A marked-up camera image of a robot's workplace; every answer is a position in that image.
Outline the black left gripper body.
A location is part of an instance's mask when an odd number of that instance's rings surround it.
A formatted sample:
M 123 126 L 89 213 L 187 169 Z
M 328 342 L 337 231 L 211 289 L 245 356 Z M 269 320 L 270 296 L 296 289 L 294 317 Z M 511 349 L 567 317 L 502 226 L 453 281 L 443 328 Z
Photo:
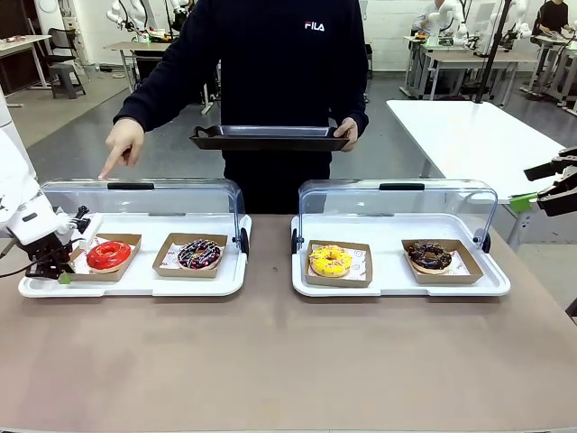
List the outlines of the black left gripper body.
M 56 267 L 59 263 L 70 263 L 72 245 L 73 241 L 63 243 L 57 236 L 44 236 L 27 244 L 24 251 L 31 262 L 27 269 L 34 264 L 49 264 Z

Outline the person right hand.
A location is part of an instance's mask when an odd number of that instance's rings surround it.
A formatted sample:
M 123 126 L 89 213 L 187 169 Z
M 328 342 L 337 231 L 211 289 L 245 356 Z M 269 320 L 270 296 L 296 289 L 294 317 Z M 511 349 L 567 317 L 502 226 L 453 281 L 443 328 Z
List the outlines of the person right hand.
M 105 179 L 113 168 L 122 164 L 133 167 L 139 160 L 144 143 L 144 131 L 141 125 L 132 118 L 118 120 L 105 140 L 109 155 L 101 170 L 99 179 Z

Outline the person left hand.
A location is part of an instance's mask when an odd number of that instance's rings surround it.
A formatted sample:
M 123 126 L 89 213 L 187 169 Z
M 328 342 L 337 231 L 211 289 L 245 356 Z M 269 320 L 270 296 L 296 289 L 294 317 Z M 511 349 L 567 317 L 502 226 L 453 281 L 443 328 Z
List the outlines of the person left hand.
M 346 117 L 334 131 L 335 138 L 347 139 L 342 152 L 351 152 L 359 138 L 359 129 L 356 121 L 351 117 Z

